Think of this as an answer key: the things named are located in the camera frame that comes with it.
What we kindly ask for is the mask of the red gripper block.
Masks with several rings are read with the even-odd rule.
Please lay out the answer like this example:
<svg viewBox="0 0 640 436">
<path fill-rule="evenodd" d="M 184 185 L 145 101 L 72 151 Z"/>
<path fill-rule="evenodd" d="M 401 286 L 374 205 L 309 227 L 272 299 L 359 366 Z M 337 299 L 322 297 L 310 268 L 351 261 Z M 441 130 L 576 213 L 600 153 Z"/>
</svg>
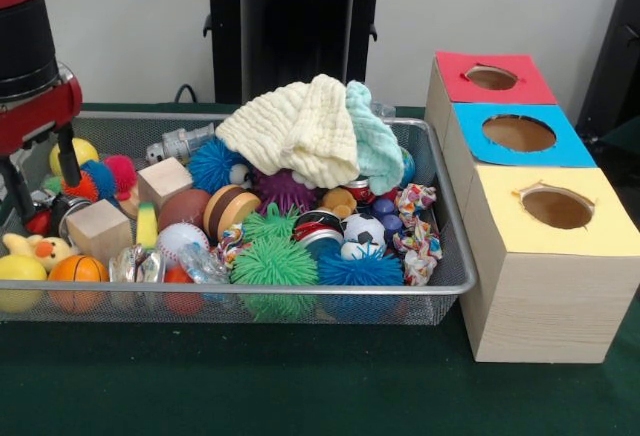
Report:
<svg viewBox="0 0 640 436">
<path fill-rule="evenodd" d="M 10 160 L 11 155 L 49 131 L 58 131 L 58 161 L 64 181 L 71 187 L 81 182 L 81 171 L 73 146 L 74 131 L 70 124 L 80 112 L 82 91 L 78 79 L 66 74 L 60 84 L 22 102 L 5 105 L 1 110 L 1 175 L 8 195 L 23 223 L 29 222 L 36 210 L 26 181 Z"/>
</svg>

